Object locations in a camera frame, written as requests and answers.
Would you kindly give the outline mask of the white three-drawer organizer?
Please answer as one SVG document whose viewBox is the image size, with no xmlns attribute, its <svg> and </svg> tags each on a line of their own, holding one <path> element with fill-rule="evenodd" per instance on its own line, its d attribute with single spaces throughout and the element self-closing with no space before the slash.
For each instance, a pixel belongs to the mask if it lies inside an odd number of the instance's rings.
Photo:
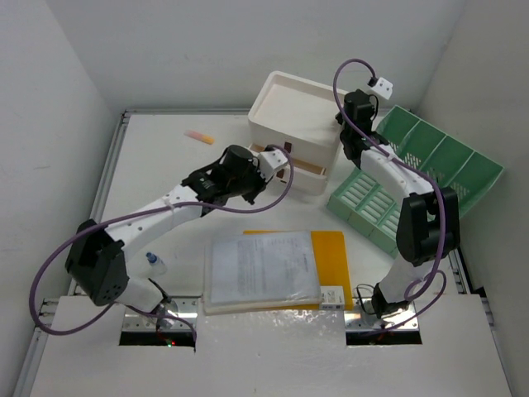
<svg viewBox="0 0 529 397">
<path fill-rule="evenodd" d="M 293 187 L 320 195 L 341 148 L 337 113 L 331 86 L 274 71 L 248 113 L 250 144 L 279 145 L 293 159 L 324 167 L 324 175 L 315 175 L 294 166 Z"/>
</svg>

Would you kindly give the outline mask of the white drawer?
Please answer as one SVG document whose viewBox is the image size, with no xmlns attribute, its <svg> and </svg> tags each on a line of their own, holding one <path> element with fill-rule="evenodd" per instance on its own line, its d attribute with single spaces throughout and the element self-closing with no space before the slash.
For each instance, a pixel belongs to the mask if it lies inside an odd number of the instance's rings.
<svg viewBox="0 0 529 397">
<path fill-rule="evenodd" d="M 256 145 L 255 143 L 249 145 L 248 148 L 253 152 L 261 152 L 265 150 L 263 146 Z M 299 159 L 293 159 L 293 163 L 295 167 L 313 173 L 315 175 L 324 175 L 326 172 L 326 169 L 324 167 L 314 165 L 312 163 L 308 163 Z"/>
</svg>

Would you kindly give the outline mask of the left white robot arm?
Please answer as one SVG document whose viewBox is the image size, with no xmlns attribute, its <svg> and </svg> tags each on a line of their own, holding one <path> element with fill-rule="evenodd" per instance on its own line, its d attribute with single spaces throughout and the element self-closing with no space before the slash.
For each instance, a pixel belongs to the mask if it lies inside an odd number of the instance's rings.
<svg viewBox="0 0 529 397">
<path fill-rule="evenodd" d="M 220 159 L 144 206 L 138 218 L 108 226 L 92 219 L 81 224 L 84 235 L 71 246 L 66 270 L 97 306 L 120 303 L 153 313 L 168 295 L 149 276 L 132 275 L 128 261 L 165 233 L 204 217 L 214 206 L 225 206 L 230 198 L 253 203 L 271 174 L 264 153 L 228 146 Z"/>
</svg>

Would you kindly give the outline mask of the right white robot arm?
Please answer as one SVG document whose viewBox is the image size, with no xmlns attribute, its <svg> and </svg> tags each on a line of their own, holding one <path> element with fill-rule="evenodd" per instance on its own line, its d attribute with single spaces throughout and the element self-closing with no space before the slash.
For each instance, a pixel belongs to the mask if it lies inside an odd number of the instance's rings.
<svg viewBox="0 0 529 397">
<path fill-rule="evenodd" d="M 441 260 L 460 244 L 456 192 L 404 163 L 389 142 L 373 131 L 377 108 L 357 89 L 340 101 L 336 115 L 348 160 L 380 184 L 400 207 L 398 255 L 371 297 L 377 318 L 405 309 L 436 276 Z"/>
</svg>

